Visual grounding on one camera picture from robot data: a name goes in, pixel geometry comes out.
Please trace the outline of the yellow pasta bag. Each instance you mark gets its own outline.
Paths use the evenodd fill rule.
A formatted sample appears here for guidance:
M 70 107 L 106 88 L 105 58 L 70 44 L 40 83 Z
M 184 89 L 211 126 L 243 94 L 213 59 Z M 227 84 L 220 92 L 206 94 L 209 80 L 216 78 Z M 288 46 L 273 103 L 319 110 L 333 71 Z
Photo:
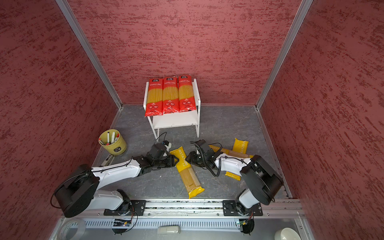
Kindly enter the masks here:
M 253 157 L 252 155 L 238 153 L 238 152 L 231 151 L 231 150 L 224 149 L 224 148 L 220 148 L 220 147 L 214 146 L 214 145 L 210 145 L 210 148 L 213 149 L 215 152 L 220 151 L 220 152 L 222 152 L 224 154 L 227 154 L 229 156 L 232 156 L 232 157 L 235 157 L 235 158 L 239 158 L 239 159 L 246 159 L 246 158 L 250 158 L 251 159 Z
M 194 198 L 200 193 L 204 192 L 205 189 L 202 188 L 201 183 L 192 168 L 192 165 L 186 161 L 187 155 L 184 151 L 184 148 L 180 147 L 171 151 L 170 154 L 179 159 L 179 162 L 176 164 L 176 168 L 185 185 L 189 198 Z

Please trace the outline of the yellow pasta bag front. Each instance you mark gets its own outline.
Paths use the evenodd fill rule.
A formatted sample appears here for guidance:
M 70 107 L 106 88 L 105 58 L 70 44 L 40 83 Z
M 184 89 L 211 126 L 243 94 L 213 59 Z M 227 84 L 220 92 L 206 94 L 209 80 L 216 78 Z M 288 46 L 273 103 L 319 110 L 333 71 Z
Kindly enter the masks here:
M 179 159 L 179 162 L 176 164 L 176 168 L 185 185 L 189 198 L 194 198 L 200 193 L 204 192 L 205 189 L 202 188 L 201 183 L 192 168 L 192 165 L 186 161 L 187 155 L 184 151 L 184 148 L 180 147 L 171 151 L 170 154 Z

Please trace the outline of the yellow pasta bag underneath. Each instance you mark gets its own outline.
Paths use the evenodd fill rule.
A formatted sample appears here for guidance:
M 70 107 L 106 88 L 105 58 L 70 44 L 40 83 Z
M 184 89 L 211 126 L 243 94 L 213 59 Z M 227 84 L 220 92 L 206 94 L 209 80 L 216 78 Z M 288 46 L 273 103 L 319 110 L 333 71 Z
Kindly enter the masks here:
M 246 154 L 246 151 L 248 149 L 248 144 L 249 144 L 248 141 L 241 141 L 241 140 L 238 140 L 237 138 L 235 138 L 233 149 L 231 151 Z M 241 180 L 241 176 L 236 175 L 234 173 L 226 172 L 225 176 L 230 177 L 232 179 L 235 179 L 237 181 Z

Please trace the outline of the red spaghetti bag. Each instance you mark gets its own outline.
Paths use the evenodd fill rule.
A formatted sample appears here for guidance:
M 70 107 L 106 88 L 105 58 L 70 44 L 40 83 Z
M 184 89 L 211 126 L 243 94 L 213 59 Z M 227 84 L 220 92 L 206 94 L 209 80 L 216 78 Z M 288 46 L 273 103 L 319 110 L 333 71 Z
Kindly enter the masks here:
M 149 81 L 146 117 L 160 116 L 163 114 L 163 82 L 164 79 L 151 79 Z
M 177 77 L 166 77 L 163 82 L 163 114 L 180 111 Z
M 179 105 L 180 112 L 189 112 L 197 109 L 192 78 L 189 75 L 179 76 Z

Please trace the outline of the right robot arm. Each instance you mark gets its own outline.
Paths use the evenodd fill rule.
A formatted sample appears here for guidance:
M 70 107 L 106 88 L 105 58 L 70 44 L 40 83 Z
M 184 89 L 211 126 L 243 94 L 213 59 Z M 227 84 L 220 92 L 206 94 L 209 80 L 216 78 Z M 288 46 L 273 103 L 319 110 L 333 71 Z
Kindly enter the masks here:
M 186 161 L 208 170 L 214 177 L 221 172 L 240 176 L 247 188 L 235 200 L 236 211 L 245 216 L 257 204 L 269 205 L 284 185 L 283 178 L 261 156 L 241 158 L 215 151 L 205 140 L 191 141 L 196 150 L 189 153 Z

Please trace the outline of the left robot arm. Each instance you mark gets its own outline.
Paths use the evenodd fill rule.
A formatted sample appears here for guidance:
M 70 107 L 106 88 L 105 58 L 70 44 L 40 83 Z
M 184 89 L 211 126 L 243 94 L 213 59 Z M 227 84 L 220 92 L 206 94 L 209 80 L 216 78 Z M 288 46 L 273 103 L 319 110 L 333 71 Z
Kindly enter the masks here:
M 168 141 L 152 146 L 146 155 L 106 167 L 81 165 L 52 194 L 57 200 L 55 207 L 61 209 L 66 218 L 84 211 L 104 210 L 105 215 L 134 215 L 134 206 L 123 190 L 105 191 L 105 186 L 122 180 L 136 178 L 155 170 L 175 167 L 179 158 L 170 154 Z

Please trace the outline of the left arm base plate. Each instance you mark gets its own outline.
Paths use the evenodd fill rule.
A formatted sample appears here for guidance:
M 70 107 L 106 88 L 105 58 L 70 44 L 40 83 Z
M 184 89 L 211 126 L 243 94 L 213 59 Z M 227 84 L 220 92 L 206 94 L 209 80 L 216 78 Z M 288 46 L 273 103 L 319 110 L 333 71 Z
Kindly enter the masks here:
M 142 216 L 146 208 L 146 203 L 146 200 L 131 200 L 129 203 L 124 201 L 116 210 L 105 209 L 103 215 L 121 218 L 128 218 L 133 215 Z

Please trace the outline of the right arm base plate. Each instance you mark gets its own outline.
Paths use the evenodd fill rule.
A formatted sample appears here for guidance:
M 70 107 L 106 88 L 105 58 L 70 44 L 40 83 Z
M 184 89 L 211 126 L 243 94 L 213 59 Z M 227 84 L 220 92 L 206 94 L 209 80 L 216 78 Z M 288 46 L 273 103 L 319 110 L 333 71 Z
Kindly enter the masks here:
M 223 213 L 225 217 L 260 217 L 263 216 L 261 204 L 258 203 L 247 209 L 239 201 L 224 200 Z

